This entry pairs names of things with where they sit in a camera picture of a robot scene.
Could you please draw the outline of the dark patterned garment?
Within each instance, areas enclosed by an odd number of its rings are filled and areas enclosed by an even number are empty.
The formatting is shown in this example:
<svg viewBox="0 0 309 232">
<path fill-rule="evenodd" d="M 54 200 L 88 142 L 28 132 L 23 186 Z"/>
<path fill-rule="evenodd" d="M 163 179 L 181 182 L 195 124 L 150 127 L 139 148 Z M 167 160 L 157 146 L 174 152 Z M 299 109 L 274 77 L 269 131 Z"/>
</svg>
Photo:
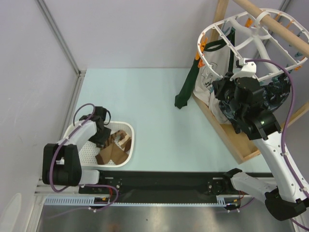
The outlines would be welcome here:
<svg viewBox="0 0 309 232">
<path fill-rule="evenodd" d="M 264 88 L 264 105 L 271 112 L 275 112 L 288 98 L 291 89 L 291 83 L 286 74 L 275 76 L 267 85 L 262 85 Z M 232 119 L 233 114 L 227 103 L 220 101 L 219 108 L 227 120 L 232 124 L 235 133 L 241 133 L 241 129 L 236 125 L 236 121 Z"/>
</svg>

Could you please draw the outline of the wooden rod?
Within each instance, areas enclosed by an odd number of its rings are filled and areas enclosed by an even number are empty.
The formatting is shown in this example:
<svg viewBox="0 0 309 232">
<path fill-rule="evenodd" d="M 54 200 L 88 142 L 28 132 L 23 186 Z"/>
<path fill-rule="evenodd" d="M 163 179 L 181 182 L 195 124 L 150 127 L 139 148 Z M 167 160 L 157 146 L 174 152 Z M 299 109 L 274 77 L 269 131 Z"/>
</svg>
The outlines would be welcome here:
<svg viewBox="0 0 309 232">
<path fill-rule="evenodd" d="M 256 19 L 263 11 L 255 6 L 248 0 L 234 0 L 234 2 L 251 14 Z M 303 41 L 287 28 L 278 23 L 275 19 L 270 17 L 269 15 L 264 16 L 260 20 L 263 24 L 265 24 L 271 31 L 275 34 L 278 34 L 281 38 L 283 38 L 288 44 L 292 45 L 299 52 L 301 52 L 305 57 L 309 57 L 309 45 L 307 42 Z"/>
</svg>

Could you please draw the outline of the dark green sleeve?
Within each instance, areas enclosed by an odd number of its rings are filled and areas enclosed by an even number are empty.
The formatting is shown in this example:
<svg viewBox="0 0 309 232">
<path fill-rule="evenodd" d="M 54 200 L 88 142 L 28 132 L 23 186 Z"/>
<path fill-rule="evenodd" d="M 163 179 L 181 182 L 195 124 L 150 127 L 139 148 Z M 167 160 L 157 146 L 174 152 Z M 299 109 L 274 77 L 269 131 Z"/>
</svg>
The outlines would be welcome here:
<svg viewBox="0 0 309 232">
<path fill-rule="evenodd" d="M 187 103 L 191 97 L 199 73 L 199 61 L 200 58 L 198 58 L 197 60 L 194 59 L 193 65 L 186 77 L 186 80 L 179 94 L 175 96 L 174 106 L 178 109 L 182 109 L 183 107 L 187 106 Z"/>
</svg>

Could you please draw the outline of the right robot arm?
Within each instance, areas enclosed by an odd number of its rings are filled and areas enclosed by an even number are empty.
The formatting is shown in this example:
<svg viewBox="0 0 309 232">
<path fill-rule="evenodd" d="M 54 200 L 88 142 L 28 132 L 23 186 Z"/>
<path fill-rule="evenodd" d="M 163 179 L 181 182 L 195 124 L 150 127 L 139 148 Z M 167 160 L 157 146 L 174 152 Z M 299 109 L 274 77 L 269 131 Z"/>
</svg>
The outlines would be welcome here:
<svg viewBox="0 0 309 232">
<path fill-rule="evenodd" d="M 214 95 L 232 113 L 232 121 L 259 149 L 275 178 L 274 185 L 251 177 L 239 169 L 227 172 L 223 189 L 237 190 L 263 202 L 277 220 L 295 218 L 309 206 L 309 184 L 282 142 L 283 132 L 273 113 L 264 104 L 264 88 L 251 77 L 212 83 Z"/>
</svg>

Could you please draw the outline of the orange clothespin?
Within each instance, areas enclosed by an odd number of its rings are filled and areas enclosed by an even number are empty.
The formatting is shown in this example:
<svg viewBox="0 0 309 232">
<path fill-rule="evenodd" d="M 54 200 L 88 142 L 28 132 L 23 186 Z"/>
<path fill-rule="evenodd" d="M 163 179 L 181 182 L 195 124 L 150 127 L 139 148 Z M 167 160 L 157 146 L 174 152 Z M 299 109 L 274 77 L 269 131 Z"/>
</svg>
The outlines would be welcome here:
<svg viewBox="0 0 309 232">
<path fill-rule="evenodd" d="M 203 67 L 205 64 L 203 63 L 203 60 L 200 58 L 199 53 L 197 52 L 195 55 L 195 61 L 197 62 L 197 67 L 201 68 Z"/>
</svg>

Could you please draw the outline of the white round clip hanger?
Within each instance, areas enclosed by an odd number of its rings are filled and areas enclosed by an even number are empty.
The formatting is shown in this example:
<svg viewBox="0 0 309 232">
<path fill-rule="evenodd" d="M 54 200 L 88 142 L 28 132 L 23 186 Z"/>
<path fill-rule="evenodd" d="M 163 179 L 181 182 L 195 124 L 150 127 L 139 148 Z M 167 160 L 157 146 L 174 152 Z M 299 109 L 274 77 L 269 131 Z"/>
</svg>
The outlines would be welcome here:
<svg viewBox="0 0 309 232">
<path fill-rule="evenodd" d="M 223 35 L 226 36 L 225 39 L 219 36 L 220 40 L 224 42 L 224 46 L 227 46 L 229 50 L 232 52 L 234 55 L 234 58 L 236 60 L 239 60 L 241 58 L 245 58 L 242 56 L 242 53 L 240 53 L 240 50 L 252 50 L 256 49 L 257 53 L 259 54 L 259 57 L 261 59 L 267 59 L 270 60 L 270 56 L 267 52 L 266 46 L 264 45 L 264 41 L 269 41 L 273 46 L 275 46 L 281 55 L 283 55 L 287 60 L 288 60 L 288 66 L 286 67 L 286 70 L 289 66 L 294 65 L 294 62 L 291 62 L 284 54 L 284 50 L 288 51 L 286 48 L 282 46 L 282 44 L 276 40 L 271 34 L 270 34 L 270 29 L 267 26 L 264 26 L 261 24 L 261 18 L 263 16 L 272 16 L 276 14 L 271 14 L 267 11 L 263 11 L 261 16 L 258 16 L 256 19 L 253 17 L 251 14 L 248 12 L 243 12 L 234 16 L 231 16 L 229 18 L 224 19 L 224 23 L 220 25 L 221 30 L 224 27 L 225 24 L 229 24 L 231 29 L 235 29 L 235 32 L 238 36 L 242 36 L 244 40 L 237 44 L 233 45 L 232 42 L 228 39 L 227 33 L 223 32 Z M 212 74 L 212 77 L 214 77 L 216 80 L 217 79 L 222 79 L 224 77 L 224 73 L 218 72 L 214 66 L 211 64 L 212 59 L 207 58 L 205 53 L 206 53 L 206 46 L 210 45 L 207 43 L 207 34 L 211 31 L 211 25 L 206 27 L 201 34 L 199 35 L 198 41 L 197 41 L 197 52 L 200 55 L 200 58 L 203 60 L 203 63 L 205 64 L 203 67 Z M 303 59 L 303 54 L 301 55 L 301 59 L 299 57 L 293 57 L 291 56 L 294 60 L 302 60 Z"/>
</svg>

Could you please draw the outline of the brown socks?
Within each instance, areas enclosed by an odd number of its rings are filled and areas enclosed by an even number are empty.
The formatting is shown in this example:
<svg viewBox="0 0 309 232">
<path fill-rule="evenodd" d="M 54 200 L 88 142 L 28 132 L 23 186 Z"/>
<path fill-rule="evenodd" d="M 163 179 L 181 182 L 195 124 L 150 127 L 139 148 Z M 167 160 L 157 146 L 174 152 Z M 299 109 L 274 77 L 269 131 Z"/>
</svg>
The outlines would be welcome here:
<svg viewBox="0 0 309 232">
<path fill-rule="evenodd" d="M 105 145 L 95 156 L 97 164 L 105 165 L 112 161 L 120 165 L 128 159 L 128 151 L 131 149 L 132 138 L 124 131 L 118 130 L 109 136 Z"/>
</svg>

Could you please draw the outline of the aluminium corner profile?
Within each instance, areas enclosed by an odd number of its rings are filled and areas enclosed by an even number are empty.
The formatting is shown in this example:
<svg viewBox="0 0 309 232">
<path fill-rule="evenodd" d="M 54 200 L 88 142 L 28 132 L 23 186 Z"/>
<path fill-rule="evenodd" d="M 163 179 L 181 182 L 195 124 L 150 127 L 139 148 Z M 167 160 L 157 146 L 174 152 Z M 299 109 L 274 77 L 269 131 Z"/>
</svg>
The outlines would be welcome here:
<svg viewBox="0 0 309 232">
<path fill-rule="evenodd" d="M 47 6 L 46 2 L 44 0 L 35 0 L 35 3 L 37 4 L 38 8 L 40 9 L 48 27 L 50 28 L 52 34 L 54 35 L 58 45 L 60 46 L 64 56 L 66 57 L 67 61 L 69 62 L 69 65 L 73 69 L 74 73 L 79 77 L 82 73 L 80 68 L 77 65 L 77 62 L 75 58 L 73 57 L 73 54 L 65 41 L 65 38 L 63 37 L 57 22 L 55 21 L 49 7 Z"/>
</svg>

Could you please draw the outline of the wooden rack frame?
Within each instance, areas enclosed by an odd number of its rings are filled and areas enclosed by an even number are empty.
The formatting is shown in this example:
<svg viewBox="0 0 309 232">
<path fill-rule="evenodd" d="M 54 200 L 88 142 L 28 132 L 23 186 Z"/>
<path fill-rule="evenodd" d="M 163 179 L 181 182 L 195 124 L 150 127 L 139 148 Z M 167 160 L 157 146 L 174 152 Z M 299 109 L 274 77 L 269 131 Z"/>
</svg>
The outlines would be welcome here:
<svg viewBox="0 0 309 232">
<path fill-rule="evenodd" d="M 218 37 L 222 37 L 223 39 L 226 38 L 225 35 L 223 35 L 223 32 L 221 30 L 220 25 L 224 23 L 224 17 L 226 13 L 226 9 L 228 6 L 227 0 L 219 0 L 217 1 L 217 6 L 213 18 L 213 24 L 211 25 L 211 41 L 213 42 L 215 39 L 218 39 Z M 300 33 L 305 34 L 307 37 L 309 36 L 309 32 L 307 29 L 305 29 L 300 23 L 294 19 L 292 16 L 290 16 L 288 13 L 282 11 L 282 10 L 275 10 L 270 8 L 261 8 L 261 11 L 267 11 L 271 14 L 277 14 L 277 16 L 274 18 L 276 21 L 276 25 L 270 26 L 270 30 L 278 36 L 282 37 L 285 41 L 289 42 L 291 46 L 298 49 L 300 52 L 304 52 L 302 60 L 294 60 L 289 54 L 288 51 L 284 50 L 285 56 L 291 61 L 294 62 L 294 65 L 289 66 L 287 70 L 297 70 L 309 59 L 309 47 L 307 45 L 304 45 L 302 42 L 300 45 L 298 44 L 300 42 L 300 38 L 297 38 L 297 36 L 292 35 L 292 31 L 289 32 L 286 35 L 286 32 L 291 24 L 294 24 L 296 27 L 299 28 Z M 234 159 L 237 161 L 237 163 L 241 164 L 244 163 L 258 155 L 260 155 L 259 149 L 253 144 L 252 141 L 250 141 L 247 136 L 244 133 L 236 134 L 235 130 L 233 129 L 233 126 L 231 124 L 220 124 L 216 117 L 213 115 L 209 107 L 200 99 L 198 98 L 194 93 L 192 94 L 192 97 L 195 99 L 196 103 L 200 107 L 201 111 L 207 118 L 207 120 L 210 122 L 210 124 L 213 126 L 217 134 L 222 139 L 223 143 L 229 150 L 229 152 L 232 154 Z"/>
</svg>

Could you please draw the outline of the white perforated laundry basket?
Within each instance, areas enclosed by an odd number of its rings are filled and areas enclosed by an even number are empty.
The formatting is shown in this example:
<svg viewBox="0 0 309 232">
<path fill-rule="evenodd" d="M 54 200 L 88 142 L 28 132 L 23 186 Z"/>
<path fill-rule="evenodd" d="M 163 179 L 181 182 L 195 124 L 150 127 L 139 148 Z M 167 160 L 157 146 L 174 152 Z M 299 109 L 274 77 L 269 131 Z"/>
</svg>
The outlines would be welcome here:
<svg viewBox="0 0 309 232">
<path fill-rule="evenodd" d="M 107 128 L 111 129 L 110 138 L 102 147 L 88 141 L 79 151 L 83 167 L 119 168 L 129 162 L 134 148 L 134 130 L 126 122 L 111 121 Z"/>
</svg>

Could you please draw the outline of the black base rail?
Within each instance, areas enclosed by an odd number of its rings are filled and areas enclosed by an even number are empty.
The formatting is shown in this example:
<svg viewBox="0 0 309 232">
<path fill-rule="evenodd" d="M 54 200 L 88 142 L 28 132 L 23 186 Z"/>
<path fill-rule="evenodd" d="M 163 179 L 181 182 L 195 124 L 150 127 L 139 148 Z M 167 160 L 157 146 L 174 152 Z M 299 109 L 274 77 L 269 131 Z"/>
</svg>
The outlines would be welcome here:
<svg viewBox="0 0 309 232">
<path fill-rule="evenodd" d="M 112 194 L 117 203 L 215 203 L 218 195 L 241 198 L 221 172 L 101 171 L 99 187 L 79 188 L 80 194 Z"/>
</svg>

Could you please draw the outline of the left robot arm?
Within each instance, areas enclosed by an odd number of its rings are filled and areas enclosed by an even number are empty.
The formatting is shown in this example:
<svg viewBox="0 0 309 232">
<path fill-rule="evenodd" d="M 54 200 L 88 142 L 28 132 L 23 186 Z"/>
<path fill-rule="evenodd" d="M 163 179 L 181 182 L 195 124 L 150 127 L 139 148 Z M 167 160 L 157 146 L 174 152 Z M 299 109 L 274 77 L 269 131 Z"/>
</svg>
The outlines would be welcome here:
<svg viewBox="0 0 309 232">
<path fill-rule="evenodd" d="M 98 170 L 83 170 L 79 151 L 87 142 L 103 146 L 108 140 L 111 129 L 106 125 L 106 116 L 111 113 L 102 106 L 92 103 L 90 114 L 82 116 L 79 121 L 73 119 L 69 134 L 54 144 L 47 144 L 43 149 L 42 181 L 50 185 L 54 192 L 62 192 L 68 187 L 89 186 L 95 193 L 106 189 L 106 181 L 100 178 Z"/>
</svg>

